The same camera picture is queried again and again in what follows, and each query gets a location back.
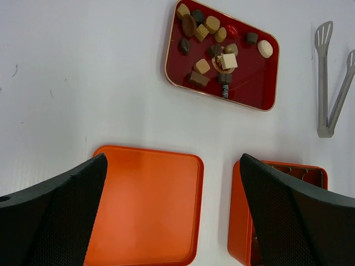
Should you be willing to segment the white square chocolate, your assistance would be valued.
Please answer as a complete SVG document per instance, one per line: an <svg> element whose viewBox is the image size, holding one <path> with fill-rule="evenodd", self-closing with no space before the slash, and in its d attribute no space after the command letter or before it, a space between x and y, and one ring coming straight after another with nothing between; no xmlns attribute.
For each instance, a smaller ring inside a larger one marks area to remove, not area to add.
<svg viewBox="0 0 355 266"><path fill-rule="evenodd" d="M236 56L234 53L222 54L219 57L219 61L223 70L238 67Z"/></svg>

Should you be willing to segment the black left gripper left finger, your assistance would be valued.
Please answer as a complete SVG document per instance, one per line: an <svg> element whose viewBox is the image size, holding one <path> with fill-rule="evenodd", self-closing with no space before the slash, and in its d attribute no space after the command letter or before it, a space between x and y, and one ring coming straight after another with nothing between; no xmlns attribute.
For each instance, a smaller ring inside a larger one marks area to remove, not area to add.
<svg viewBox="0 0 355 266"><path fill-rule="evenodd" d="M1 265L83 265L107 168L99 154L1 196Z"/></svg>

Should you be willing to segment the dark square chocolate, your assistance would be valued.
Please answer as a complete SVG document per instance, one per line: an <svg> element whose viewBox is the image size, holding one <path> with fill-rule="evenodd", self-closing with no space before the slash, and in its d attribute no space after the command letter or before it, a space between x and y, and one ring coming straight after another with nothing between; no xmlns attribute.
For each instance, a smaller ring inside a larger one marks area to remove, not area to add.
<svg viewBox="0 0 355 266"><path fill-rule="evenodd" d="M229 85L232 82L232 74L220 73L218 76L218 83L221 85Z"/></svg>

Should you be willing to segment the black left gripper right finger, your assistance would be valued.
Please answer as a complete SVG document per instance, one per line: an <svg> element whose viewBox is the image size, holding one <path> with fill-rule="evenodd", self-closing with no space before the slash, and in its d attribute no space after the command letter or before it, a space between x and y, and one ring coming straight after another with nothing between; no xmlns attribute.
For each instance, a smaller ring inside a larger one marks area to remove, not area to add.
<svg viewBox="0 0 355 266"><path fill-rule="evenodd" d="M264 265L354 265L354 198L249 154L240 174Z"/></svg>

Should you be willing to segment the dark star chocolate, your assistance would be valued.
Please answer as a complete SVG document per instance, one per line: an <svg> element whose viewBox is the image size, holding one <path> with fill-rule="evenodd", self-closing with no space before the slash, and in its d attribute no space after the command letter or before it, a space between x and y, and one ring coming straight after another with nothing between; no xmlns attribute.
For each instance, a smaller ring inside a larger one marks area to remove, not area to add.
<svg viewBox="0 0 355 266"><path fill-rule="evenodd" d="M212 59L212 58L216 58L216 57L220 56L223 53L223 49L222 49L221 45L219 43L217 43L215 45L210 46L207 49L207 53L208 53L209 57Z"/></svg>

